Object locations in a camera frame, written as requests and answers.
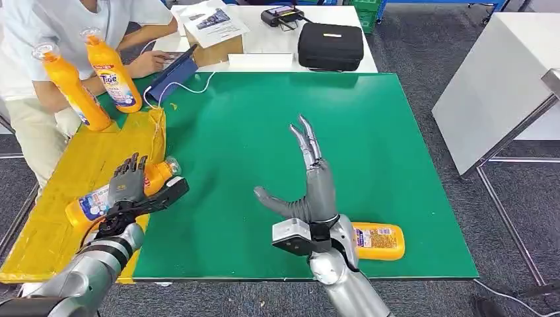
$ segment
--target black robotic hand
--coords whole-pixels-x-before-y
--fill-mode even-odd
[[[109,204],[135,203],[144,199],[144,167],[148,156],[140,158],[137,163],[138,153],[127,158],[122,165],[117,167],[109,183]]]
[[[305,223],[323,223],[338,216],[335,206],[335,190],[332,173],[326,160],[321,155],[319,143],[309,122],[299,116],[299,122],[305,130],[301,133],[294,125],[290,130],[298,139],[307,169],[307,193],[301,199],[292,202],[280,200],[258,186],[255,195],[267,208],[272,209],[286,219],[298,218]]]

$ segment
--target person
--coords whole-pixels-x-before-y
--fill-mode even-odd
[[[97,96],[105,89],[88,61],[81,30],[101,29],[105,42],[120,52],[177,31],[177,21],[160,0],[4,1],[3,13],[0,58],[11,60],[0,60],[10,65],[0,81],[1,93],[24,158],[42,190],[81,121],[49,80],[41,61],[32,57],[33,47],[56,43],[78,69],[84,86]],[[125,34],[129,22],[141,28]],[[168,58],[162,51],[146,52],[126,67],[131,77],[141,78],[162,70]]]

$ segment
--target orange bottle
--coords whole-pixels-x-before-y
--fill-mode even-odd
[[[174,157],[167,157],[164,162],[148,164],[144,169],[144,194],[149,197],[159,192],[165,182],[172,176],[181,174],[181,166]],[[105,185],[89,194],[72,201],[66,206],[66,217],[72,227],[87,229],[95,219],[109,211],[109,185]]]
[[[97,98],[84,87],[76,67],[62,58],[56,44],[39,44],[32,53],[43,62],[51,81],[90,130],[100,131],[111,125],[109,115],[99,105]]]
[[[117,109],[131,113],[142,108],[142,97],[124,67],[121,57],[101,39],[101,30],[86,28],[80,33],[86,43],[88,59]]]
[[[394,261],[404,255],[404,235],[396,225],[352,223],[358,258]]]

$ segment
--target white cable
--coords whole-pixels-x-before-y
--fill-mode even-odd
[[[144,98],[144,102],[146,102],[148,106],[150,106],[152,109],[157,109],[156,107],[152,106],[152,104],[148,101],[148,98],[146,97],[146,94],[150,91],[150,89],[152,89],[152,86],[149,86],[144,90],[144,94],[142,94],[142,97]]]
[[[143,47],[142,50],[140,51],[140,54],[139,54],[139,55],[142,55],[142,53],[144,53],[144,51],[148,48],[148,46],[149,46],[150,44],[152,44],[153,42],[156,42],[156,41],[157,41],[157,39],[151,40],[151,41],[148,42],[146,45],[144,45],[144,47]]]
[[[165,91],[167,90],[167,88],[169,88],[171,85],[178,85],[178,86],[181,86],[181,87],[183,87],[184,89],[186,89],[186,90],[188,90],[188,91],[190,91],[190,92],[192,92],[192,93],[194,93],[194,94],[201,94],[201,93],[205,92],[206,89],[208,89],[208,85],[210,85],[210,79],[212,79],[212,76],[214,76],[215,73],[216,73],[216,72],[212,73],[212,74],[210,75],[210,77],[208,77],[208,79],[206,80],[206,86],[204,86],[204,89],[201,90],[201,91],[194,91],[194,90],[190,89],[189,87],[184,86],[183,84],[180,84],[180,83],[176,83],[176,82],[168,83],[167,86],[165,86],[165,88],[163,88],[163,91],[161,92],[161,95],[159,96],[158,108],[161,108],[161,98],[162,98],[163,95],[165,94]]]
[[[500,292],[494,291],[493,289],[491,289],[490,287],[484,285],[484,283],[482,283],[481,281],[479,281],[479,280],[477,280],[477,279],[474,279],[474,281],[475,281],[475,283],[478,283],[478,285],[484,287],[485,289],[487,289],[488,291],[494,293],[495,295],[502,296],[502,297],[505,297],[505,298],[507,298],[507,299],[515,300],[516,302],[518,302],[518,303],[520,303],[521,305],[525,306],[528,310],[530,310],[531,312],[533,312],[535,315],[537,315],[537,316],[539,316],[539,317],[550,317],[550,316],[554,316],[554,315],[560,314],[560,311],[551,312],[550,314],[546,314],[546,315],[539,314],[536,310],[534,310],[533,308],[529,307],[529,305],[525,304],[525,303],[522,302],[521,300],[516,299],[516,298],[513,297],[513,296],[509,296],[509,295],[502,294],[502,293],[500,293]]]

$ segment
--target floor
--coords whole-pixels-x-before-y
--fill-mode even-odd
[[[481,280],[511,292],[534,285],[513,241],[477,176],[461,180],[431,115],[447,82],[483,28],[485,8],[465,5],[388,5],[368,37],[380,71],[399,75],[434,165],[464,233]],[[0,135],[0,151],[17,144]],[[519,143],[508,154],[560,156],[555,143]],[[492,164],[485,167],[527,247],[547,280],[560,275],[560,166]],[[22,160],[0,160],[0,234],[33,184]],[[471,281],[374,281],[395,316],[474,316],[473,296],[487,292]],[[505,316],[532,316],[509,300],[492,297]],[[528,302],[540,312],[560,308],[550,296]],[[182,283],[116,285],[102,316],[336,316],[317,283]]]

